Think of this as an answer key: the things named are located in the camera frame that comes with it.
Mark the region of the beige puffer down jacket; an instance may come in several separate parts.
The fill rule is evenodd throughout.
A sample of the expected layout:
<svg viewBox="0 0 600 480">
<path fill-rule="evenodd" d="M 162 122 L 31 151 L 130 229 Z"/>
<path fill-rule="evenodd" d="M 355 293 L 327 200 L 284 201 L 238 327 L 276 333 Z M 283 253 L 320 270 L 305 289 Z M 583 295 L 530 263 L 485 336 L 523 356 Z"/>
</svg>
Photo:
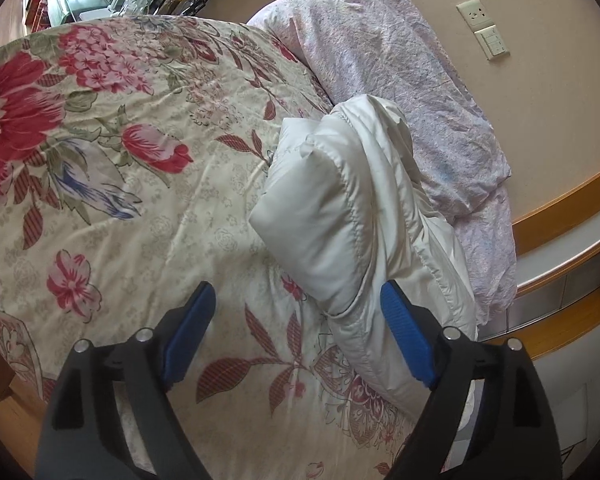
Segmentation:
<svg viewBox="0 0 600 480">
<path fill-rule="evenodd" d="M 249 221 L 325 315 L 353 369 L 407 417 L 422 414 L 428 393 L 382 315 L 382 285 L 396 281 L 468 337 L 477 305 L 460 241 L 422 188 L 396 104 L 363 94 L 320 119 L 285 119 Z"/>
</svg>

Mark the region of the floral bed sheet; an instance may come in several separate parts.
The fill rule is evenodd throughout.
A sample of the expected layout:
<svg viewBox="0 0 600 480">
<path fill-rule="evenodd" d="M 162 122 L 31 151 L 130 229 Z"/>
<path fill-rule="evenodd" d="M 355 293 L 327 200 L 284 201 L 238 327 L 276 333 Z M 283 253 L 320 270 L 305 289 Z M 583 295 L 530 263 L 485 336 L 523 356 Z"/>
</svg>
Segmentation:
<svg viewBox="0 0 600 480">
<path fill-rule="evenodd" d="M 110 18 L 0 48 L 0 352 L 48 398 L 72 345 L 218 295 L 169 399 L 215 479 L 381 479 L 411 432 L 248 217 L 287 117 L 330 111 L 267 32 Z"/>
</svg>

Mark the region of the lilac crinkled duvet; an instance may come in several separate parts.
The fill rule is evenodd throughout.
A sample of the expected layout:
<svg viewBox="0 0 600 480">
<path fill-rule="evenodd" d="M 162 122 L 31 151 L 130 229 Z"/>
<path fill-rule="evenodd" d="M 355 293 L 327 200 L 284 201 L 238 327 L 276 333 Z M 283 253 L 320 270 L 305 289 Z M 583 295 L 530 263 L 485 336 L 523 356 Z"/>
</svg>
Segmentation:
<svg viewBox="0 0 600 480">
<path fill-rule="evenodd" d="M 412 0 L 275 0 L 248 21 L 275 36 L 338 104 L 395 102 L 422 185 L 460 239 L 484 325 L 517 293 L 505 182 L 512 174 L 486 114 Z"/>
</svg>

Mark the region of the wooden headboard frame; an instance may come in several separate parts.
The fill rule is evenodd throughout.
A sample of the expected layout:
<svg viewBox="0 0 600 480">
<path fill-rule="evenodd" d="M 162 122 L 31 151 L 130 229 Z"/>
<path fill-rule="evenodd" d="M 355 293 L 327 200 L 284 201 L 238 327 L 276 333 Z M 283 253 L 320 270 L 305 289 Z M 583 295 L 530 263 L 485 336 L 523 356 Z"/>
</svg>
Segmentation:
<svg viewBox="0 0 600 480">
<path fill-rule="evenodd" d="M 514 222 L 517 296 L 480 338 L 537 359 L 600 325 L 600 172 Z"/>
</svg>

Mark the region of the white wall switch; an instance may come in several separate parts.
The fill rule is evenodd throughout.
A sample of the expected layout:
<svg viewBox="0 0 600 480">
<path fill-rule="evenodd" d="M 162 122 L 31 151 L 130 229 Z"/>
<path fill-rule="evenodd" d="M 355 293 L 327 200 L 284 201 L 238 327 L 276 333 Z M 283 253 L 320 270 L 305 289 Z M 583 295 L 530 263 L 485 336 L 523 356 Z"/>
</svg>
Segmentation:
<svg viewBox="0 0 600 480">
<path fill-rule="evenodd" d="M 491 25 L 477 30 L 475 37 L 489 62 L 509 54 L 508 47 L 506 47 L 498 26 Z"/>
</svg>

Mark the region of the white wall socket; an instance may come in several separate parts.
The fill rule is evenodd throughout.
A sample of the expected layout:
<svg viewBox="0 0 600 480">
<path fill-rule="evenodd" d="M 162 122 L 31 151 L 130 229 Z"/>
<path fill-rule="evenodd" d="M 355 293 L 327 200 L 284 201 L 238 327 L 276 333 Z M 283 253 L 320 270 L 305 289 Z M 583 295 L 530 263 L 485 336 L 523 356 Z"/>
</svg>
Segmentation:
<svg viewBox="0 0 600 480">
<path fill-rule="evenodd" d="M 457 11 L 460 12 L 465 23 L 473 32 L 490 27 L 494 21 L 480 0 L 467 0 L 459 3 Z"/>
</svg>

